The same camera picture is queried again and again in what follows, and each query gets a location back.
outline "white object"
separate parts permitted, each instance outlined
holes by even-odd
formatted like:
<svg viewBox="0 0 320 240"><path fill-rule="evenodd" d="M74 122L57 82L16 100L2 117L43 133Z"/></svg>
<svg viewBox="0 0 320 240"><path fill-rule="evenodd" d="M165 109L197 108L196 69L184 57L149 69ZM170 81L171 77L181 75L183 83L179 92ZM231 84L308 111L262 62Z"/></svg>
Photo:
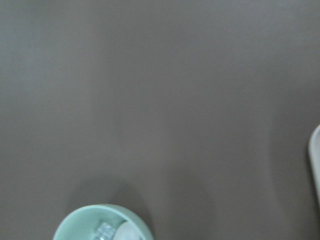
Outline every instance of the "white object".
<svg viewBox="0 0 320 240"><path fill-rule="evenodd" d="M313 131L308 146L316 194L320 205L320 125Z"/></svg>
<svg viewBox="0 0 320 240"><path fill-rule="evenodd" d="M139 233L136 228L128 221L123 223L115 232L113 240L139 240Z"/></svg>

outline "gray table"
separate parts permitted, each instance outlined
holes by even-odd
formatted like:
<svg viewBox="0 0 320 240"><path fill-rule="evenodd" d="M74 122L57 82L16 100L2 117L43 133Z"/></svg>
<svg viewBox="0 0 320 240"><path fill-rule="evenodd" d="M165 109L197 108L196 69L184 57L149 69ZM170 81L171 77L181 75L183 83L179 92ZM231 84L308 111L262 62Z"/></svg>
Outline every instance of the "gray table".
<svg viewBox="0 0 320 240"><path fill-rule="evenodd" d="M3 0L0 238L81 206L157 240L316 240L320 1Z"/></svg>

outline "gray surface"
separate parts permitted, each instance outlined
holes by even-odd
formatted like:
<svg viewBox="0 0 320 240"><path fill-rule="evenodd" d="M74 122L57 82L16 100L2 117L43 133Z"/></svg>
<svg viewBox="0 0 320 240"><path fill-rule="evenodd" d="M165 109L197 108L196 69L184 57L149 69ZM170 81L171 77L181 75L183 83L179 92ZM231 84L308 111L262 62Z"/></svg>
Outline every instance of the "gray surface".
<svg viewBox="0 0 320 240"><path fill-rule="evenodd" d="M133 209L157 240L315 240L320 1L2 0L0 237Z"/></svg>

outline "green cup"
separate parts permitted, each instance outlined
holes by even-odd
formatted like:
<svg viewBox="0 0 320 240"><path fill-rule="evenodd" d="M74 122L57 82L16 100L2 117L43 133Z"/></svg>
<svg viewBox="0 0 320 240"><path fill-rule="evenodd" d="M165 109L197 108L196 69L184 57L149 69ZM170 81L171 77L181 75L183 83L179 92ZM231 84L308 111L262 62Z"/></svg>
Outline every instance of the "green cup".
<svg viewBox="0 0 320 240"><path fill-rule="evenodd" d="M102 222L115 229L129 222L139 234L140 240L154 240L139 216L127 208L112 204L84 206L73 211L61 222L53 240L93 240Z"/></svg>

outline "mint green bowl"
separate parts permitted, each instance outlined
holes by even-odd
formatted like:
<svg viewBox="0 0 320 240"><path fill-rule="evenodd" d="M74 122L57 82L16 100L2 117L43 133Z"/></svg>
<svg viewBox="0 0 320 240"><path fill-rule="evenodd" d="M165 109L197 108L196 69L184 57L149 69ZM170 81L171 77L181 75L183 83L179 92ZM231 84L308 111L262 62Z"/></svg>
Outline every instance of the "mint green bowl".
<svg viewBox="0 0 320 240"><path fill-rule="evenodd" d="M154 240L149 228L134 212L112 204L90 205L70 213L59 225L53 240L93 240L101 222L118 228L130 222L141 240Z"/></svg>

